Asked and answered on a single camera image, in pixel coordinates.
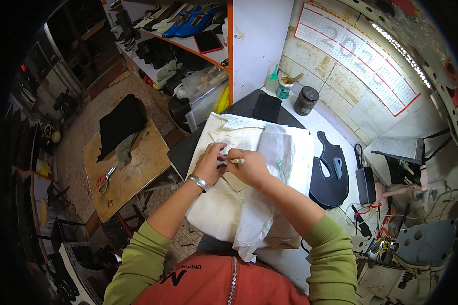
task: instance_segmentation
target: blue shoe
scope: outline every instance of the blue shoe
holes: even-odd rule
[[[164,38],[172,38],[175,37],[176,32],[187,22],[191,20],[192,14],[200,11],[202,8],[200,5],[197,5],[190,11],[180,12],[178,13],[178,19],[175,23],[171,26],[171,28],[167,29],[165,33],[163,33]]]
[[[190,37],[195,33],[198,33],[205,29],[207,23],[212,20],[215,13],[215,6],[213,3],[206,4],[198,12],[192,12],[191,18],[188,22],[185,22],[175,33],[175,36],[179,38]]]

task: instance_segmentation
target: black table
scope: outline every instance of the black table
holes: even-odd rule
[[[245,96],[244,98],[242,98],[234,105],[232,105],[231,107],[224,110],[222,114],[229,113],[246,118],[258,119],[255,118],[252,114],[260,94],[266,93],[262,90],[255,90],[247,96]],[[280,106],[280,113],[278,115],[278,120],[276,122],[281,125],[288,125],[291,127],[305,129],[304,125],[300,124],[300,122],[293,115],[291,115],[287,111],[287,109],[283,108],[283,106]],[[176,144],[167,153],[171,163],[183,179],[185,179],[185,177],[188,174],[190,162],[192,161],[193,153],[195,152],[197,143],[199,141],[200,135],[202,134],[202,130],[204,129],[205,123],[206,121],[201,123],[199,125],[199,128],[195,132],[193,132],[191,135],[183,139],[180,143]]]

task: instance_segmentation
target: green sleeve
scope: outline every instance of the green sleeve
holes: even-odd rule
[[[312,247],[309,301],[313,305],[358,304],[358,275],[351,237],[329,214],[303,237]]]
[[[131,304],[159,281],[170,244],[171,240],[144,222],[122,253],[122,264],[105,290],[104,305]]]

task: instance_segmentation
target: zipper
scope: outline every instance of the zipper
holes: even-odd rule
[[[237,277],[237,258],[232,257],[234,261],[234,268],[232,269],[232,281],[231,281],[231,290],[229,291],[229,300],[227,305],[232,304],[232,298],[234,297],[234,290],[236,289],[236,277]]]

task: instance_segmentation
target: pen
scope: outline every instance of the pen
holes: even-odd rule
[[[233,164],[243,164],[244,163],[244,159],[232,159],[229,161]]]

